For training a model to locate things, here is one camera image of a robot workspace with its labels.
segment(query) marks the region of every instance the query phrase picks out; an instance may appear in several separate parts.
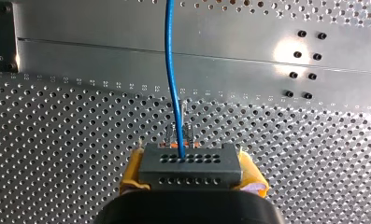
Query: metal panel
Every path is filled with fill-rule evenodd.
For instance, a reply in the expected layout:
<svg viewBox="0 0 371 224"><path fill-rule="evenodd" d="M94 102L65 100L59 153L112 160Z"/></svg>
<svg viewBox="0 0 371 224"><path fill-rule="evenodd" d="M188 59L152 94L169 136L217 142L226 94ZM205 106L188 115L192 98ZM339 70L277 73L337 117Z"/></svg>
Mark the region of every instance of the metal panel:
<svg viewBox="0 0 371 224"><path fill-rule="evenodd" d="M0 2L0 71L17 72L13 6Z"/></svg>
<svg viewBox="0 0 371 224"><path fill-rule="evenodd" d="M35 78L0 75L0 223L93 223L170 101ZM193 98L185 120L203 147L247 150L287 222L371 223L371 113Z"/></svg>
<svg viewBox="0 0 371 224"><path fill-rule="evenodd" d="M371 71L371 1L177 1L174 51ZM164 50L164 1L30 0L21 38ZM307 31L305 38L297 36ZM328 35L317 38L319 32ZM294 58L296 51L303 53ZM321 61L312 59L314 53Z"/></svg>
<svg viewBox="0 0 371 224"><path fill-rule="evenodd" d="M172 122L164 1L17 2L26 74L0 74L0 223L92 223L138 138ZM177 4L197 141L245 148L289 223L371 223L371 1L232 2Z"/></svg>
<svg viewBox="0 0 371 224"><path fill-rule="evenodd" d="M111 90L169 96L164 55L155 51L19 42L21 69ZM174 56L179 95L241 104L322 105L371 110L371 74L279 63ZM296 72L298 78L290 78ZM316 80L308 75L316 74ZM293 91L294 97L284 96ZM312 100L303 96L313 94Z"/></svg>

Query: blue wire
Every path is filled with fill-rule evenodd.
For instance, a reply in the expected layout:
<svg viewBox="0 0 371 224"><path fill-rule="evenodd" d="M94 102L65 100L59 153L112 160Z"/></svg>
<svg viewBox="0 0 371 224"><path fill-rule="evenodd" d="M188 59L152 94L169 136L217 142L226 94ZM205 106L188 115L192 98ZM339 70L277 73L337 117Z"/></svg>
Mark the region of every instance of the blue wire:
<svg viewBox="0 0 371 224"><path fill-rule="evenodd" d="M173 11L174 11L174 0L167 0L165 6L165 29L164 29L164 47L165 47L165 67L167 69L168 86L170 87L171 99L173 101L174 118L176 119L176 132L178 142L178 156L180 158L185 157L185 148L183 144L182 136L182 118L181 109L178 102L176 77L174 75L173 65Z"/></svg>

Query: perforated metal sheet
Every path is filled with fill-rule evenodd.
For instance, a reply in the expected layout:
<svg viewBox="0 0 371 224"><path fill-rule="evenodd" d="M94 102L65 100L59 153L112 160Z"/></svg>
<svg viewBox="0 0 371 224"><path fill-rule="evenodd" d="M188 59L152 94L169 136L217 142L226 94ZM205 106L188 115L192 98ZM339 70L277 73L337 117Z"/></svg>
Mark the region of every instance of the perforated metal sheet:
<svg viewBox="0 0 371 224"><path fill-rule="evenodd" d="M92 223L138 138L172 121L165 1L15 2L25 74L0 74L0 223ZM247 150L289 223L371 223L371 0L176 3L197 140Z"/></svg>
<svg viewBox="0 0 371 224"><path fill-rule="evenodd" d="M0 75L0 223L92 223L138 138L164 139L165 98ZM371 223L371 114L188 99L206 147L235 143L289 223Z"/></svg>

